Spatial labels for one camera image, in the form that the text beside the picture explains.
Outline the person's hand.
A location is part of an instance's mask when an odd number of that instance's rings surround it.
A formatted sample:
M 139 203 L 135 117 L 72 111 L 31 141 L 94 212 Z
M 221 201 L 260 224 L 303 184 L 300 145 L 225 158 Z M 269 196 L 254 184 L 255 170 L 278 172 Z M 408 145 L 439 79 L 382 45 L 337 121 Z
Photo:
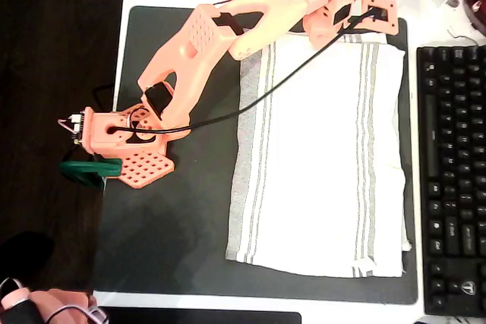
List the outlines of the person's hand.
M 96 298 L 93 295 L 80 291 L 63 291 L 56 288 L 48 291 L 30 292 L 29 299 L 36 304 L 45 322 L 56 310 L 66 305 L 75 305 L 86 310 L 91 306 L 96 306 Z M 76 309 L 68 309 L 58 313 L 50 323 L 87 323 L 87 318 Z

